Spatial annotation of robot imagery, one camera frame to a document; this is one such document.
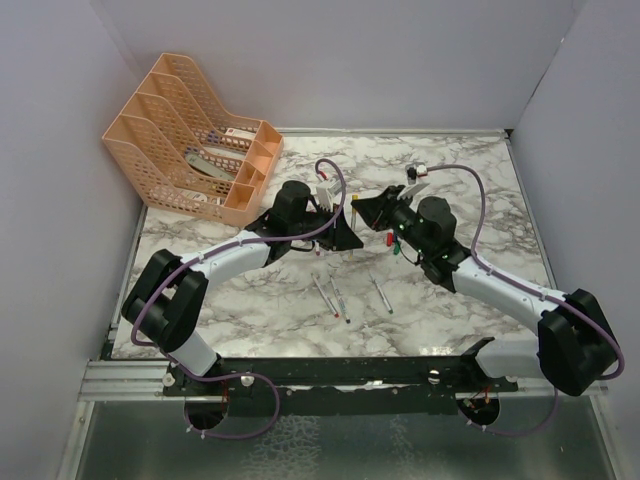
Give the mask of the white pen yellow end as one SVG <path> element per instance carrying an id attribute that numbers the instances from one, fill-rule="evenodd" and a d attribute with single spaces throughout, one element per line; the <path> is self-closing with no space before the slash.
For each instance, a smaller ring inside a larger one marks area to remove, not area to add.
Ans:
<path id="1" fill-rule="evenodd" d="M 350 228 L 351 228 L 351 230 L 356 234 L 356 236 L 357 236 L 357 218 L 358 218 L 358 213 L 357 213 L 357 211 L 356 211 L 355 207 L 352 205 L 352 208 L 351 208 L 351 221 L 350 221 Z M 350 250 L 349 257 L 348 257 L 348 258 L 349 258 L 349 260 L 352 260 L 352 259 L 353 259 L 354 252 L 355 252 L 355 248 L 352 248 L 352 249 Z"/>

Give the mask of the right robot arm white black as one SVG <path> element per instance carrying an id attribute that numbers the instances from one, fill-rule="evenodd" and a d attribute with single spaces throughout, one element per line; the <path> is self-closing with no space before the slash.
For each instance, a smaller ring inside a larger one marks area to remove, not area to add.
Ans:
<path id="1" fill-rule="evenodd" d="M 461 383 L 481 391 L 495 378 L 543 378 L 579 396 L 619 362 L 620 348 L 604 313 L 589 292 L 543 288 L 496 269 L 455 237 L 457 220 L 448 202 L 423 198 L 416 208 L 401 186 L 353 201 L 374 231 L 393 231 L 418 255 L 434 284 L 497 309 L 533 333 L 525 340 L 491 340 L 459 367 Z"/>

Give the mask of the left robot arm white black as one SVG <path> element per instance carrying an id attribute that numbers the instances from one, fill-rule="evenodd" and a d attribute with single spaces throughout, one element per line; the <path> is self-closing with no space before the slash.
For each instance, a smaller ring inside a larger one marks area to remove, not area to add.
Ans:
<path id="1" fill-rule="evenodd" d="M 324 181 L 312 194 L 300 181 L 285 182 L 270 209 L 235 237 L 209 250 L 176 255 L 154 253 L 121 307 L 132 333 L 185 367 L 186 382 L 206 395 L 220 385 L 220 355 L 196 331 L 207 291 L 245 272 L 267 267 L 289 253 L 296 241 L 327 251 L 360 249 L 338 204 L 346 199 L 339 180 Z"/>

